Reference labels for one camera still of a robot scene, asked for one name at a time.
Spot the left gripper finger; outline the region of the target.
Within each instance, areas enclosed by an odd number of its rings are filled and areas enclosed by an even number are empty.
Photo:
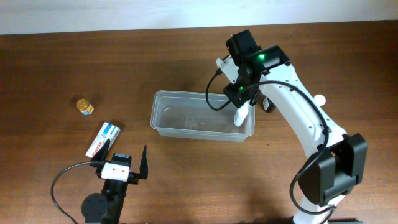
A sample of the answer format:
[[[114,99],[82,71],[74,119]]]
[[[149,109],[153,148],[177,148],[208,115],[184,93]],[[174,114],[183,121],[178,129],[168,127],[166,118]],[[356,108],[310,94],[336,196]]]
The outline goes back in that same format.
[[[90,147],[91,161],[103,162],[109,151],[110,139],[105,141],[97,141]]]
[[[147,145],[144,146],[141,163],[139,166],[139,178],[140,179],[147,179],[149,175],[149,167],[147,163]]]

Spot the clear white dropper bottle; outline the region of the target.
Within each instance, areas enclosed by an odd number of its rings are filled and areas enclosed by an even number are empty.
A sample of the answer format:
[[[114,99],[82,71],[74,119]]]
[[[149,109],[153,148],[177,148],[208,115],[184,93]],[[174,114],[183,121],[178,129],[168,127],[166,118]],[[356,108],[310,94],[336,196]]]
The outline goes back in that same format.
[[[240,127],[249,113],[250,104],[246,101],[240,108],[237,109],[234,116],[234,124],[236,127]]]

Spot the dark bottle white cap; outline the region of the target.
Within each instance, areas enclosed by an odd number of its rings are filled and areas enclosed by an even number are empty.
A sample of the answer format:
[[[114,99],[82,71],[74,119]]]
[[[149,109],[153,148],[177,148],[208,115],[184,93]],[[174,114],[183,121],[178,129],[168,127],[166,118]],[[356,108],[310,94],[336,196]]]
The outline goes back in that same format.
[[[266,113],[271,113],[276,109],[275,104],[268,97],[264,98],[263,107]]]

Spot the orange tube white cap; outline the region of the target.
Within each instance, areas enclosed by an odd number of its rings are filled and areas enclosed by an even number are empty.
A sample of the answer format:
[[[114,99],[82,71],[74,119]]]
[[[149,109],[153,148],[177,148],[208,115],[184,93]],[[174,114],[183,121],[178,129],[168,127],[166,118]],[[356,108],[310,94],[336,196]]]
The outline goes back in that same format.
[[[326,104],[326,98],[323,95],[315,95],[313,98],[318,106],[323,106]]]

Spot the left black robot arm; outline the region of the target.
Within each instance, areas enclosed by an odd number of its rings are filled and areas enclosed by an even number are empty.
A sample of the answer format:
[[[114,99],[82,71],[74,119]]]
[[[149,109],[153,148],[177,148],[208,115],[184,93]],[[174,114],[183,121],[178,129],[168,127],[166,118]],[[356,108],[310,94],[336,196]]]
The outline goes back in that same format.
[[[144,147],[139,172],[131,172],[132,157],[115,153],[110,161],[106,160],[110,140],[107,139],[91,153],[91,166],[96,169],[98,178],[104,180],[100,193],[87,196],[81,213],[85,223],[116,224],[119,222],[128,185],[137,185],[141,179],[148,178],[147,148]]]

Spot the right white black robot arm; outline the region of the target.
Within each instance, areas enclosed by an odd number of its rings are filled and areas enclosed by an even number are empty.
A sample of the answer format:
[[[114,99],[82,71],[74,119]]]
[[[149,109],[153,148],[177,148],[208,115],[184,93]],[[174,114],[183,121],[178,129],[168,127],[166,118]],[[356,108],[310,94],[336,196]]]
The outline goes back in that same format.
[[[223,92],[237,107],[241,126],[259,95],[267,112],[277,108],[300,141],[307,161],[293,178],[289,194],[298,185],[303,193],[291,223],[328,223],[336,206],[363,180],[368,145],[360,134],[349,135],[307,91],[290,59],[275,45],[262,49],[249,30],[233,34],[229,56],[218,60],[230,80]]]

